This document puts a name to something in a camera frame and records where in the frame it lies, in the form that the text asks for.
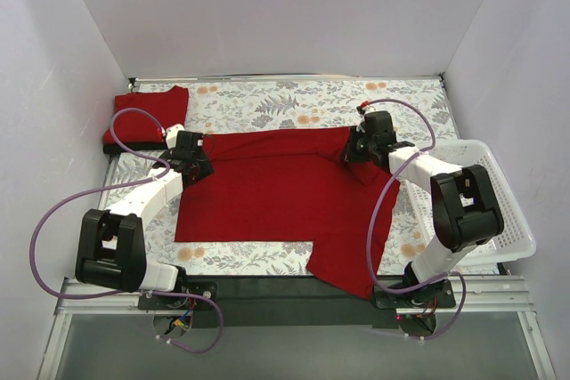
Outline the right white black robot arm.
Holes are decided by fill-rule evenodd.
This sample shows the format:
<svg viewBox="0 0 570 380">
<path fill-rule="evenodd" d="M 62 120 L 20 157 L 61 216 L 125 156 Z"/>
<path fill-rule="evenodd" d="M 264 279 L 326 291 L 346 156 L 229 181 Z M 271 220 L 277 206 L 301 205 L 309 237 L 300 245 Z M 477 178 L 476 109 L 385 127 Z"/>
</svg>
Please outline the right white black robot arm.
<svg viewBox="0 0 570 380">
<path fill-rule="evenodd" d="M 404 295 L 413 306 L 433 299 L 438 284 L 476 247 L 504 230 L 499 202 L 487 170 L 480 165 L 459 166 L 431 156 L 431 147 L 420 149 L 398 141 L 391 115 L 386 111 L 357 108 L 362 117 L 350 128 L 345 161 L 371 162 L 389 174 L 373 208 L 366 237 L 366 264 L 376 289 Z M 430 195 L 435 236 L 404 270 L 398 287 L 387 287 L 377 278 L 372 263 L 372 239 L 381 205 L 395 181 L 410 182 Z"/>
</svg>

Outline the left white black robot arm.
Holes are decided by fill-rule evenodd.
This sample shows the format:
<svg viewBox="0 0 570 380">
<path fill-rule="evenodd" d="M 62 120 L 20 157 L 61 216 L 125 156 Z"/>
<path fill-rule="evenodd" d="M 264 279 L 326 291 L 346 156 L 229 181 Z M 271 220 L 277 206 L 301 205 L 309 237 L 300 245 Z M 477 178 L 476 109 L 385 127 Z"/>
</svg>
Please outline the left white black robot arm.
<svg viewBox="0 0 570 380">
<path fill-rule="evenodd" d="M 124 292 L 159 291 L 172 309 L 190 296 L 174 265 L 149 261 L 144 232 L 173 199 L 214 172 L 203 148 L 204 135 L 181 125 L 167 130 L 167 150 L 155 161 L 148 182 L 106 210 L 88 211 L 81 223 L 75 275 L 80 282 Z"/>
</svg>

